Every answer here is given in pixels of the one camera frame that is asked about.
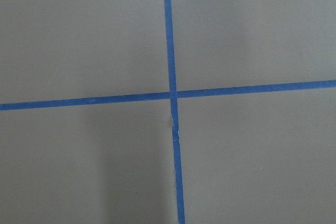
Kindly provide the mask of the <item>crossing blue tape strip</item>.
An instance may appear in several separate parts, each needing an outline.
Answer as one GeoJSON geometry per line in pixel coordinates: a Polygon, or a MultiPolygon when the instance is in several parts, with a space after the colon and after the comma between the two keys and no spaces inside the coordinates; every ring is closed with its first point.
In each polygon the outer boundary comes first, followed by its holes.
{"type": "MultiPolygon", "coordinates": [[[[176,97],[178,99],[184,99],[184,98],[198,98],[198,97],[210,97],[220,95],[282,92],[282,91],[326,89],[326,88],[335,88],[335,80],[263,84],[257,86],[215,88],[215,89],[203,89],[203,90],[185,90],[185,91],[178,91],[176,97]]],[[[125,102],[137,102],[137,101],[167,100],[169,98],[170,95],[168,92],[159,92],[159,93],[114,95],[107,97],[4,103],[1,104],[1,111],[57,108],[66,106],[125,103],[125,102]]]]}

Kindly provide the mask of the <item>long blue tape strip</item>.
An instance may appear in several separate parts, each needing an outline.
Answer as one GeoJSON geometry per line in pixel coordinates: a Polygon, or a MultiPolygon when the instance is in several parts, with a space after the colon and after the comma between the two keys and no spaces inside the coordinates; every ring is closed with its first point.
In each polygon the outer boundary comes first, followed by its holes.
{"type": "Polygon", "coordinates": [[[164,13],[165,13],[165,30],[166,30],[166,46],[167,46],[167,66],[169,74],[170,110],[172,119],[172,142],[173,142],[173,156],[174,156],[174,170],[175,170],[177,219],[178,223],[185,223],[171,0],[164,0],[164,13]]]}

